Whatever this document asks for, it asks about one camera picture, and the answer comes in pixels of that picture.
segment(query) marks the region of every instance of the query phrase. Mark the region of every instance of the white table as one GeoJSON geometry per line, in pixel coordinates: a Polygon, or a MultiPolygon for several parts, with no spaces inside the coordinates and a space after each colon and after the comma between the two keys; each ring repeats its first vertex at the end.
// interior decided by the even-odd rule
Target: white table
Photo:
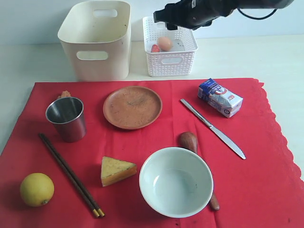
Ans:
{"type": "MultiPolygon", "coordinates": [[[[304,171],[304,35],[197,41],[191,75],[148,76],[143,42],[132,43],[126,80],[253,77],[264,89],[295,163],[304,171]]],[[[0,46],[0,152],[35,82],[75,81],[60,44],[0,46]]]]}

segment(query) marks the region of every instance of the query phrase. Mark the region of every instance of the wooden spoon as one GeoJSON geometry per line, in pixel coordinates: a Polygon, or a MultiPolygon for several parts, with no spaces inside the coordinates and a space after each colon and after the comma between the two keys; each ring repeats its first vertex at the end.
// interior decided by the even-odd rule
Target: wooden spoon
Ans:
{"type": "MultiPolygon", "coordinates": [[[[195,154],[198,154],[198,140],[196,136],[191,132],[184,132],[180,134],[178,138],[178,142],[180,147],[185,148],[187,150],[190,150],[194,152],[195,154]]],[[[209,205],[213,210],[219,210],[219,202],[214,194],[212,192],[211,199],[209,201],[209,205]]]]}

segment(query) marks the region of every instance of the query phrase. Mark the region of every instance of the butter knife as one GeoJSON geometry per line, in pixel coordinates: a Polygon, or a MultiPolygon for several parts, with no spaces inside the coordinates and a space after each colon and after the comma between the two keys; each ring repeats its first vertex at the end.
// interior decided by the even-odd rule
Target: butter knife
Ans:
{"type": "Polygon", "coordinates": [[[195,110],[185,99],[180,100],[191,112],[193,112],[211,131],[213,131],[218,138],[220,138],[230,149],[232,149],[238,156],[242,159],[246,159],[242,150],[223,132],[213,126],[204,116],[202,116],[198,111],[195,110]]]}

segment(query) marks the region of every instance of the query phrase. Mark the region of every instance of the terracotta plate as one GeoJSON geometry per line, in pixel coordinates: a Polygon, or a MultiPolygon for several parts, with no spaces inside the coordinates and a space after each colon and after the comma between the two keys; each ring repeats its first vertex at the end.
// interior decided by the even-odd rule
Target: terracotta plate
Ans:
{"type": "Polygon", "coordinates": [[[111,93],[104,102],[104,116],[116,127],[135,130],[154,122],[162,111],[156,92],[142,86],[128,86],[111,93]]]}

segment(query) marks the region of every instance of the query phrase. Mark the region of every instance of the white wall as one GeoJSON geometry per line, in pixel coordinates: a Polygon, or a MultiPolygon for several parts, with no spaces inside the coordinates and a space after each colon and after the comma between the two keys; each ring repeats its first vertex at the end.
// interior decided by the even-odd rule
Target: white wall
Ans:
{"type": "MultiPolygon", "coordinates": [[[[0,0],[0,44],[58,43],[57,32],[71,7],[83,0],[0,0]]],[[[132,39],[142,40],[142,17],[151,16],[178,0],[126,0],[132,6],[132,39]]],[[[247,19],[235,11],[194,32],[196,38],[304,34],[304,0],[295,0],[263,21],[247,19]]],[[[270,10],[255,10],[262,16],[270,10]]]]}

